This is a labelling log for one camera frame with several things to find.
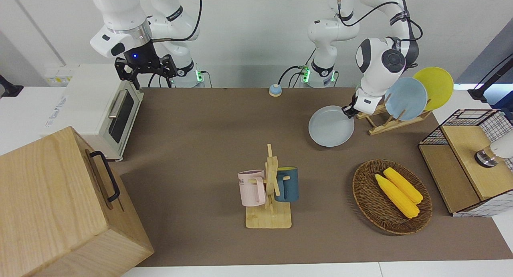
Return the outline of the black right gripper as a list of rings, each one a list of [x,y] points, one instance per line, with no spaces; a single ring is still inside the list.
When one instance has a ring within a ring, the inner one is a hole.
[[[140,90],[138,74],[156,74],[165,77],[168,87],[172,87],[173,78],[178,75],[178,69],[170,54],[158,56],[154,43],[148,43],[130,49],[123,53],[124,58],[117,57],[115,68],[122,81],[130,81],[136,90]]]

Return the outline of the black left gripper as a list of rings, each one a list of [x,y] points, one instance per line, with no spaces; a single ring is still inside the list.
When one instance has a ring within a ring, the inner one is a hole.
[[[359,113],[359,111],[354,108],[356,102],[357,96],[356,94],[353,94],[350,104],[341,108],[342,112],[348,119],[352,119],[355,115]]]

